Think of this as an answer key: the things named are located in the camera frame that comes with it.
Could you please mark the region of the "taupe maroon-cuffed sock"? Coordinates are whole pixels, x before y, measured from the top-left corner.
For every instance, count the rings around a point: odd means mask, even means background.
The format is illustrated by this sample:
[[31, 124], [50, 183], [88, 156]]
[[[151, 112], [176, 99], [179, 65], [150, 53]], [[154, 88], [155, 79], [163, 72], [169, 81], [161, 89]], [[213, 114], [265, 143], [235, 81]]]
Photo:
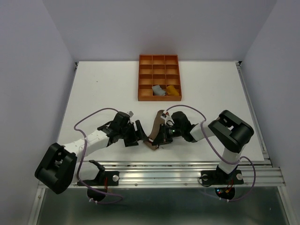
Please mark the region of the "taupe maroon-cuffed sock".
[[154, 139], [157, 137], [160, 125], [165, 124], [165, 119], [162, 118], [163, 112], [164, 112], [164, 110], [159, 110], [157, 112], [156, 117], [155, 117], [154, 122], [153, 122], [152, 131], [151, 131], [150, 135], [148, 136], [149, 140], [143, 142], [151, 150], [156, 150], [157, 149], [156, 145], [152, 145], [151, 141], [154, 141]]

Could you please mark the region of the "grey striped sock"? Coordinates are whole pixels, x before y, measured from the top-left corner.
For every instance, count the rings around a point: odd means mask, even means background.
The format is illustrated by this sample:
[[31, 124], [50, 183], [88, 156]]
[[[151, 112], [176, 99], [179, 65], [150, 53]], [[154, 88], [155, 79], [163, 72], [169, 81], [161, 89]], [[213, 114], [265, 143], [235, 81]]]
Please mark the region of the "grey striped sock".
[[152, 86], [152, 91], [154, 96], [165, 96], [166, 91], [163, 90], [160, 85]]

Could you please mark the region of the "mustard yellow sock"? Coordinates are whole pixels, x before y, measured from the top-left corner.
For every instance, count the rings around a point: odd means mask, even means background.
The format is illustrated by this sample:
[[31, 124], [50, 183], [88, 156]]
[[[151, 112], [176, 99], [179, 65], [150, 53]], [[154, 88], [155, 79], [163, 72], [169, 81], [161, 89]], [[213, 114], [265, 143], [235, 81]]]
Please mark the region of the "mustard yellow sock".
[[166, 87], [168, 96], [180, 96], [180, 93], [176, 90], [174, 85], [169, 85]]

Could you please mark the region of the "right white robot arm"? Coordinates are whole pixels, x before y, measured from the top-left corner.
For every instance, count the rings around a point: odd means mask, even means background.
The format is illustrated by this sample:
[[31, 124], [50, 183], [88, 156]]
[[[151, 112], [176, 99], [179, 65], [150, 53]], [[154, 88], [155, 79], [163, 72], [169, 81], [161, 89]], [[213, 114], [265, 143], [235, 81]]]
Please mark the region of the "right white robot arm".
[[226, 183], [233, 177], [241, 152], [253, 135], [253, 128], [229, 110], [222, 111], [208, 125], [204, 122], [192, 124], [182, 111], [174, 112], [172, 115], [167, 111], [159, 111], [149, 139], [155, 148], [171, 143], [175, 137], [182, 137], [189, 143], [206, 139], [213, 149], [209, 138], [215, 136], [224, 146], [222, 155], [215, 151], [221, 159], [217, 166], [216, 179]]

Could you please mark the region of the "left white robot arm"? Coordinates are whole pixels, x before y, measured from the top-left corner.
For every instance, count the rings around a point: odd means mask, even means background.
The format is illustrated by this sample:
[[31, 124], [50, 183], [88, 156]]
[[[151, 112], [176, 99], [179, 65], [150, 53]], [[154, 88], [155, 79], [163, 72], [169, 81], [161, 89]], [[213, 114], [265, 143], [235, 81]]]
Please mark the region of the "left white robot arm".
[[71, 183], [78, 181], [76, 172], [85, 156], [120, 139], [126, 147], [137, 146], [141, 140], [147, 141], [140, 121], [131, 122], [130, 118], [130, 114], [117, 112], [112, 121], [82, 139], [64, 145], [50, 145], [35, 171], [35, 177], [54, 193], [61, 194]]

